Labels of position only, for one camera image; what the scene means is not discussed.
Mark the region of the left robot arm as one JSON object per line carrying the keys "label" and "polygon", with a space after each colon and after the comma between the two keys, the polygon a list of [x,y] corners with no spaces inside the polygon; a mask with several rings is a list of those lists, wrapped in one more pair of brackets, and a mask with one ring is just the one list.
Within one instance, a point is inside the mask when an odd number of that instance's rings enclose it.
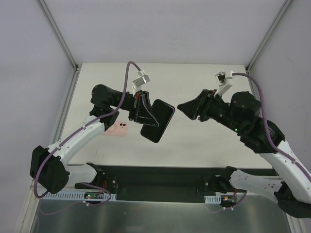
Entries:
{"label": "left robot arm", "polygon": [[84,165],[69,165],[69,162],[88,142],[115,123],[118,109],[128,111],[130,121],[159,126],[151,112],[148,91],[122,93],[99,84],[92,89],[90,102],[94,107],[77,129],[46,148],[38,146],[33,150],[30,176],[35,186],[40,184],[51,194],[67,185],[87,183],[93,189],[102,186],[104,173],[98,166],[91,162]]}

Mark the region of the pink phone case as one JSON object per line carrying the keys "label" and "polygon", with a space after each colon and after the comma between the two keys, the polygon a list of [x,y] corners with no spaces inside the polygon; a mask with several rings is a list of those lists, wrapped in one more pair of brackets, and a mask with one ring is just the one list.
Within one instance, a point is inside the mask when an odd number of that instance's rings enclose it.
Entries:
{"label": "pink phone case", "polygon": [[125,122],[115,121],[112,126],[105,130],[102,134],[109,136],[125,136],[128,125]]}

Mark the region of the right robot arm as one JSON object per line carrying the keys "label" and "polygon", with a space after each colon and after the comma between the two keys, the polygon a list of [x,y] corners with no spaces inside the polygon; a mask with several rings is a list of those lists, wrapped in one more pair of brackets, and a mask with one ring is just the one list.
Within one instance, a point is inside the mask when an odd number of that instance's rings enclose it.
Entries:
{"label": "right robot arm", "polygon": [[261,102],[252,94],[237,92],[226,103],[214,90],[204,89],[198,97],[177,108],[191,120],[213,119],[237,133],[240,141],[266,160],[280,177],[273,181],[227,166],[219,176],[208,180],[212,190],[221,193],[232,189],[250,191],[270,199],[295,218],[311,217],[310,173],[302,171],[303,166],[277,125],[269,121],[268,127],[264,127],[264,120],[259,116]]}

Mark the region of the black phone case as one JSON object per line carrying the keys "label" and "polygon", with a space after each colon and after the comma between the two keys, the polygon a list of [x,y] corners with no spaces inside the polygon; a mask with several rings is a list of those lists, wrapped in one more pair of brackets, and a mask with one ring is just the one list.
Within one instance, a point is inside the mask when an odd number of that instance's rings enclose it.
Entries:
{"label": "black phone case", "polygon": [[143,125],[140,135],[154,143],[158,143],[175,113],[175,107],[156,99],[151,107],[151,113],[157,120],[158,126]]}

